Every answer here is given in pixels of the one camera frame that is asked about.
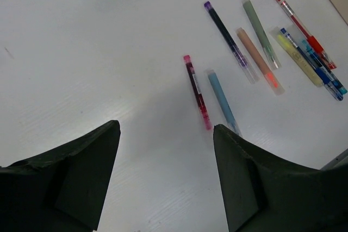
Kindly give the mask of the violet clear-cap pen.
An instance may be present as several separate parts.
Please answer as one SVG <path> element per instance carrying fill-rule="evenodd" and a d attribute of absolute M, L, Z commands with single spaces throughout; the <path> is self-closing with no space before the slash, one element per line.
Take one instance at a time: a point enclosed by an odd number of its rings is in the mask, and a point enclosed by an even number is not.
<path fill-rule="evenodd" d="M 235 41 L 231 37 L 229 31 L 225 27 L 224 23 L 221 21 L 221 18 L 219 17 L 217 12 L 213 8 L 213 6 L 210 3 L 210 1 L 207 1 L 207 2 L 204 3 L 204 8 L 208 12 L 209 16 L 211 17 L 211 19 L 213 20 L 215 25 L 217 26 L 219 32 L 221 33 L 221 35 L 224 38 L 226 44 L 228 45 L 228 47 L 232 51 L 232 53 L 233 53 L 237 63 L 239 64 L 240 68 L 244 72 L 244 74 L 247 77 L 248 81 L 251 84 L 255 84 L 256 82 L 258 82 L 259 81 L 259 77 L 257 76 L 255 70 L 253 69 L 253 67 L 251 66 L 249 61 L 241 53 L 239 47 L 237 46 L 237 44 L 235 43 Z"/>

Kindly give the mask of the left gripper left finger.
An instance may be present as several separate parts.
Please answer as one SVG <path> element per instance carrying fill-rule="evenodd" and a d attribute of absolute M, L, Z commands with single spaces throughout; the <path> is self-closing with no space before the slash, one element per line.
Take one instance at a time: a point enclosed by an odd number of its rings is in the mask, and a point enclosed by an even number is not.
<path fill-rule="evenodd" d="M 1 168 L 1 231 L 96 231 L 120 124 L 111 120 L 44 153 Z"/>

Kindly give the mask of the light blue clear pen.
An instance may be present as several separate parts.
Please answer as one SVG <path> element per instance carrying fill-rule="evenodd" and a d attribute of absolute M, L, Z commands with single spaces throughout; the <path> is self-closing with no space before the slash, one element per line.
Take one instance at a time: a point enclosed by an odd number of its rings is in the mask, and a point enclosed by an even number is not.
<path fill-rule="evenodd" d="M 221 111 L 225 117 L 225 120 L 226 120 L 226 123 L 227 123 L 229 129 L 231 131 L 233 131 L 235 134 L 242 137 L 240 128 L 239 128 L 239 126 L 235 120 L 235 117 L 232 113 L 232 110 L 229 106 L 228 100 L 227 100 L 225 93 L 222 89 L 222 86 L 220 84 L 220 81 L 218 79 L 217 74 L 212 69 L 207 69 L 206 74 L 207 74 L 208 80 L 212 86 L 212 89 L 214 91 L 214 94 L 215 94 L 215 97 L 218 101 L 218 104 L 221 108 Z"/>

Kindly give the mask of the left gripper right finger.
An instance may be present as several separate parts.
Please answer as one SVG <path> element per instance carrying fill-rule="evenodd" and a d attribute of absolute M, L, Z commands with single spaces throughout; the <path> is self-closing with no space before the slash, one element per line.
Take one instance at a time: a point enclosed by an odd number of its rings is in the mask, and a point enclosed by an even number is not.
<path fill-rule="evenodd" d="M 305 167 L 221 124 L 213 140 L 229 231 L 347 231 L 347 164 Z"/>

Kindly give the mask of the magenta clear-cap pen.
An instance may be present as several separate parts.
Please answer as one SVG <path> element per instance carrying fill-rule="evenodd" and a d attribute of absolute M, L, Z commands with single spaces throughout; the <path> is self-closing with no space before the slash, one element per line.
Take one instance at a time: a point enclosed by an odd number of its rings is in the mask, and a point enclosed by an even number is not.
<path fill-rule="evenodd" d="M 188 72 L 188 76 L 191 82 L 191 86 L 192 86 L 192 90 L 194 92 L 195 95 L 195 99 L 197 102 L 197 106 L 200 110 L 201 116 L 203 118 L 203 122 L 204 122 L 204 126 L 207 130 L 211 130 L 212 129 L 212 124 L 208 115 L 208 111 L 202 96 L 202 92 L 198 83 L 198 79 L 197 79 L 197 75 L 195 72 L 195 69 L 193 67 L 193 64 L 191 62 L 191 57 L 189 55 L 185 55 L 183 57 L 183 61 L 185 63 L 187 72 Z"/>

